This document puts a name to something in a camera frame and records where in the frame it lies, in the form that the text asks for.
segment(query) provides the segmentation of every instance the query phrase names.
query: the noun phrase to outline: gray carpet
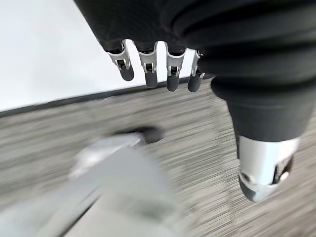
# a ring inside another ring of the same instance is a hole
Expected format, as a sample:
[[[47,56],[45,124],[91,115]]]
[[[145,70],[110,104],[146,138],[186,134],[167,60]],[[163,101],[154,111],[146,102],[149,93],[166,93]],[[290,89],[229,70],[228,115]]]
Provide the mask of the gray carpet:
[[[91,140],[135,125],[165,138],[147,146],[176,191],[195,237],[316,236],[316,113],[287,182],[263,203],[239,189],[225,103],[209,89],[180,85],[0,119],[0,208],[57,188]]]

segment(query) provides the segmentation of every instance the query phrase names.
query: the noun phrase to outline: white wall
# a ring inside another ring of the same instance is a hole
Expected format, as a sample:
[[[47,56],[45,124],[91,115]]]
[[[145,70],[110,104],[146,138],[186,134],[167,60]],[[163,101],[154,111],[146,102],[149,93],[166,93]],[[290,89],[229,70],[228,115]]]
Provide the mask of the white wall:
[[[124,81],[72,0],[7,0],[0,7],[0,111],[145,84],[135,46],[135,78]],[[158,44],[158,80],[166,80]],[[190,74],[193,51],[180,76]]]

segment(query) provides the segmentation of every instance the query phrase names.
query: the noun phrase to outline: blurry object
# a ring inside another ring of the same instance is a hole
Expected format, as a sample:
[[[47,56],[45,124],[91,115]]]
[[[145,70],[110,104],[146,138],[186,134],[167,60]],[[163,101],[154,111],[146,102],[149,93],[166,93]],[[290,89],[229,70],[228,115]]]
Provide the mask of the blurry object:
[[[0,236],[182,236],[181,210],[142,144],[142,133],[129,133],[89,145],[69,183],[0,213]]]

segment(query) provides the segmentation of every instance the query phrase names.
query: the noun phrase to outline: black baseboard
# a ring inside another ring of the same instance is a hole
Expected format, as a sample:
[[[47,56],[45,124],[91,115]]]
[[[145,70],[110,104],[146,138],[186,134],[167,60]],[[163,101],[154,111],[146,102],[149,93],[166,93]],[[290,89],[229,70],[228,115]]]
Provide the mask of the black baseboard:
[[[188,81],[189,81],[189,77],[179,79],[180,84],[188,83]],[[125,94],[130,94],[130,93],[141,92],[141,91],[145,91],[145,90],[155,90],[157,88],[162,88],[162,87],[166,87],[165,81],[159,82],[157,84],[157,87],[154,89],[150,89],[147,86],[142,85],[142,86],[136,86],[136,87],[120,89],[120,90],[106,91],[106,92],[100,92],[100,93],[89,94],[89,95],[81,95],[81,96],[71,97],[71,98],[67,98],[67,99],[55,100],[55,101],[51,101],[48,103],[43,103],[43,104],[38,104],[38,105],[30,105],[30,106],[17,108],[17,109],[2,111],[2,112],[0,112],[0,118],[18,115],[18,114],[22,114],[22,113],[28,113],[28,112],[32,112],[32,111],[36,111],[36,110],[46,110],[46,109],[55,108],[55,107],[59,107],[59,106],[65,106],[65,105],[69,105],[69,104],[86,102],[86,101],[90,101],[90,100],[99,100],[99,99],[104,99],[104,98],[117,96],[117,95],[125,95]]]

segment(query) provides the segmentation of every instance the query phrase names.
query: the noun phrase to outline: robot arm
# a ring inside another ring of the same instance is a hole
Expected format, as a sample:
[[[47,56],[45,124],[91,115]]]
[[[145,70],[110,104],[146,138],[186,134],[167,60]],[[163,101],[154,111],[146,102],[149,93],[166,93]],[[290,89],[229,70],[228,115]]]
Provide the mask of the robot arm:
[[[134,73],[135,43],[146,84],[157,83],[157,41],[167,45],[167,88],[175,91],[186,48],[196,50],[188,88],[204,73],[226,100],[245,196],[265,199],[290,173],[316,96],[316,3],[299,0],[75,0],[122,77]]]

